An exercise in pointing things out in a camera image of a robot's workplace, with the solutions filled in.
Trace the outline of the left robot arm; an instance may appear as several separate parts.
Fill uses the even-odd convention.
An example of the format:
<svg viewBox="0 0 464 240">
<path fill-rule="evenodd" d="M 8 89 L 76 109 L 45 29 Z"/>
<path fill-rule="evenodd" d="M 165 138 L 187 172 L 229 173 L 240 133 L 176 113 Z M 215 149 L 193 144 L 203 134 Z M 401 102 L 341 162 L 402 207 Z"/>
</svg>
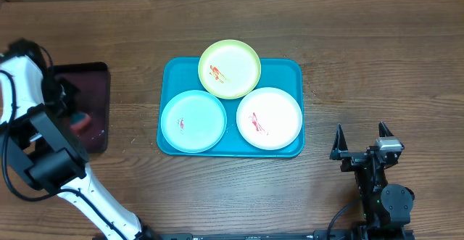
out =
<svg viewBox="0 0 464 240">
<path fill-rule="evenodd" d="M 105 239 L 155 239 L 91 169 L 89 156 L 107 148 L 109 70 L 102 62 L 54 65 L 44 47 L 21 38 L 1 54 L 1 171 L 78 208 Z"/>
</svg>

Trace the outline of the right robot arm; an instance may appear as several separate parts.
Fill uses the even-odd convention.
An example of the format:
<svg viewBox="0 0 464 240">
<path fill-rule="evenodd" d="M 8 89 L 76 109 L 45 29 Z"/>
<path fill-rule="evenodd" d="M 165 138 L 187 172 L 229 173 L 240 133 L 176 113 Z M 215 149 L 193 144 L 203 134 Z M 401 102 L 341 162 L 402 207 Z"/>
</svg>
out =
<svg viewBox="0 0 464 240">
<path fill-rule="evenodd" d="M 364 152 L 351 152 L 341 125 L 337 126 L 331 160 L 341 161 L 342 172 L 353 172 L 359 190 L 359 199 L 342 208 L 326 230 L 327 239 L 413 239 L 412 231 L 405 230 L 410 223 L 410 212 L 415 195 L 399 184 L 388 183 L 385 170 L 398 163 L 403 143 L 387 128 L 378 124 L 379 137 Z M 364 221 L 351 229 L 333 232 L 336 219 L 356 204 L 362 205 Z"/>
</svg>

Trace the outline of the green and red sponge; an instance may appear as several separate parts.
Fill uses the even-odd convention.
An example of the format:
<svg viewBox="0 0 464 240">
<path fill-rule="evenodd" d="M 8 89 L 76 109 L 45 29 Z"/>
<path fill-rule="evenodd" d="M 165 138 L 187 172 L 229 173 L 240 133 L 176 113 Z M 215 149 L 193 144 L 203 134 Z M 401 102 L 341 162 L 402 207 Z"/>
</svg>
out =
<svg viewBox="0 0 464 240">
<path fill-rule="evenodd" d="M 69 124 L 72 132 L 78 136 L 91 123 L 91 117 L 85 112 L 76 112 L 70 116 Z"/>
</svg>

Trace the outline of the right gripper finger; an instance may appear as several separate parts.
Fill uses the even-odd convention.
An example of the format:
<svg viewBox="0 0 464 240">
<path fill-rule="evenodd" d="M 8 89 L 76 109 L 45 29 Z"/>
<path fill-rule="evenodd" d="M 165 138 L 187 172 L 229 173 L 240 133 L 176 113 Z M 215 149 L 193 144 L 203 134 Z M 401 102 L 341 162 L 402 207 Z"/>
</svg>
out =
<svg viewBox="0 0 464 240">
<path fill-rule="evenodd" d="M 344 154 L 348 153 L 347 143 L 344 137 L 342 126 L 339 123 L 336 129 L 336 136 L 330 153 L 331 160 L 342 160 Z"/>
<path fill-rule="evenodd" d="M 378 132 L 380 137 L 392 137 L 392 132 L 388 129 L 384 121 L 378 124 Z"/>
</svg>

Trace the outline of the yellow-green plastic plate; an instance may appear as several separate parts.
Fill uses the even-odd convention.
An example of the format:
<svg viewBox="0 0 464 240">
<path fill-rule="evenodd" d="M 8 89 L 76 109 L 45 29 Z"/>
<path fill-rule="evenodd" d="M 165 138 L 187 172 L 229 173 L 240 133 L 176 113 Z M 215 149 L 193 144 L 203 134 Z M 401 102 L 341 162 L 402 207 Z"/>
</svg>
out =
<svg viewBox="0 0 464 240">
<path fill-rule="evenodd" d="M 257 52 L 250 45 L 233 39 L 208 46 L 198 64 L 201 84 L 221 99 L 246 96 L 258 84 L 261 72 Z"/>
</svg>

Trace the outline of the light blue plastic plate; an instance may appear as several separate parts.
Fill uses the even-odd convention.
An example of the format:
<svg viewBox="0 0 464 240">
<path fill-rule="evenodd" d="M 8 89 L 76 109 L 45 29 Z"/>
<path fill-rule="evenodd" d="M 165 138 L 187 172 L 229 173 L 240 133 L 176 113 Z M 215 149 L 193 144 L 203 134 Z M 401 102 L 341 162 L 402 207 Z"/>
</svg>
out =
<svg viewBox="0 0 464 240">
<path fill-rule="evenodd" d="M 164 139 L 182 153 L 196 154 L 223 137 L 227 114 L 223 104 L 206 91 L 190 90 L 174 96 L 160 118 Z"/>
</svg>

